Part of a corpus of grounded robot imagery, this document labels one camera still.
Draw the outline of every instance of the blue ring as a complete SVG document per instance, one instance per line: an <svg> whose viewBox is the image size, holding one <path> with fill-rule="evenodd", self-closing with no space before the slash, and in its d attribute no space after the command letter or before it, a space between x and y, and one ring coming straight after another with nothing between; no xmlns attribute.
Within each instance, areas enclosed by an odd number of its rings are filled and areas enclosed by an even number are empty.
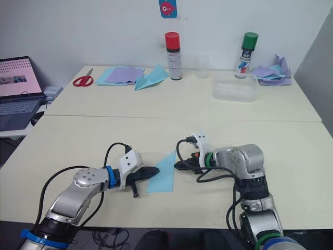
<svg viewBox="0 0 333 250"><path fill-rule="evenodd" d="M113 170L112 170L111 166L106 166L106 169L108 170L109 177L110 177L109 189L112 189L116 186L117 181L114 178L114 173L113 173Z"/></svg>
<svg viewBox="0 0 333 250"><path fill-rule="evenodd" d="M27 238L33 242L40 243L46 246L52 246L52 247L57 247L57 248L67 248L69 246L69 243L64 243L64 242L58 242L58 241L50 241L47 239L40 238L34 234L32 234L29 230L24 229L21 232L20 235L22 238Z"/></svg>
<svg viewBox="0 0 333 250"><path fill-rule="evenodd" d="M280 243L280 242L292 242L292 243L295 243L295 244L298 244L299 243L291 238L288 238L288 237L278 237L278 238L272 238L272 239L269 239L266 244L264 245L264 248L262 250L268 250L272 245L276 244L276 243Z"/></svg>

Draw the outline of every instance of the laptop screen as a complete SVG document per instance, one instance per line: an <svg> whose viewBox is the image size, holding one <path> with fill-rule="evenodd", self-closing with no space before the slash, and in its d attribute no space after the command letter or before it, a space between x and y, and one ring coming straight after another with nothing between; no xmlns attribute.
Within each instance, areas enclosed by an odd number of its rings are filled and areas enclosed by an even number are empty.
<svg viewBox="0 0 333 250"><path fill-rule="evenodd" d="M41 92L28 57L0 60L0 97Z"/></svg>

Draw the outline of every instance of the sticker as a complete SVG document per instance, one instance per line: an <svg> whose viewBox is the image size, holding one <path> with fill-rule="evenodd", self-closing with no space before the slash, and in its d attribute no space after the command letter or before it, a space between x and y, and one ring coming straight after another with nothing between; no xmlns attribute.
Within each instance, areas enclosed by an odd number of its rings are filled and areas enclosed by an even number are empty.
<svg viewBox="0 0 333 250"><path fill-rule="evenodd" d="M159 0L161 16L163 18L176 18L177 17L177 3L176 0Z"/></svg>

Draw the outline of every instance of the white table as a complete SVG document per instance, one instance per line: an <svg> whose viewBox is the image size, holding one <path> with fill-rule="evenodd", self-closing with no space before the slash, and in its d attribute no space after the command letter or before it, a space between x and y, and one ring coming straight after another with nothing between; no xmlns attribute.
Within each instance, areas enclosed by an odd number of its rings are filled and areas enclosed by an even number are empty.
<svg viewBox="0 0 333 250"><path fill-rule="evenodd" d="M86 165L99 168L111 143L124 142L142 153L149 166L175 149L184 136L203 129L213 147L257 144L265 155L268 186L284 229L333 228L333 139L319 122L177 121L169 119L44 116L0 169L0 220L33 222L40 191L56 171ZM194 152L182 146L184 157ZM109 164L117 166L121 147ZM46 191L44 211L71 182L74 171L62 174ZM128 188L106 192L105 202L88 226L226 228L232 180L206 184L175 170L173 192L140 197ZM98 203L93 199L88 216Z"/></svg>
<svg viewBox="0 0 333 250"><path fill-rule="evenodd" d="M42 112L46 110L46 105L42 105L39 107L36 113ZM31 122L28 123L28 125L24 129L20 130L9 130L9 131L0 131L0 138L11 138L12 140L17 140L18 138L21 138L23 136L26 136L32 129L33 125Z"/></svg>
<svg viewBox="0 0 333 250"><path fill-rule="evenodd" d="M85 66L74 77L93 68L97 78L105 66ZM192 70L183 71L179 81L164 80L159 85L134 91L133 86L74 87L72 81L57 97L47 115L106 116L194 119L212 121L314 121L321 118L296 81L292 86L259 86L258 100L252 103L214 99L212 78L198 79ZM235 79L232 71L223 71L225 79Z"/></svg>

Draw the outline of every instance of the red scissors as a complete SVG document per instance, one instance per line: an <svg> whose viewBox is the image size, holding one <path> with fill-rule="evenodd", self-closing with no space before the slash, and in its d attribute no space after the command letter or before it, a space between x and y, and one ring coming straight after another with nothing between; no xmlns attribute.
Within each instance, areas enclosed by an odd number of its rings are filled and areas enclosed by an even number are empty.
<svg viewBox="0 0 333 250"><path fill-rule="evenodd" d="M77 78L74 82L73 85L75 87L88 87L93 84L94 79L90 76L93 72L93 69L89 70L88 74L86 74L83 77Z"/></svg>

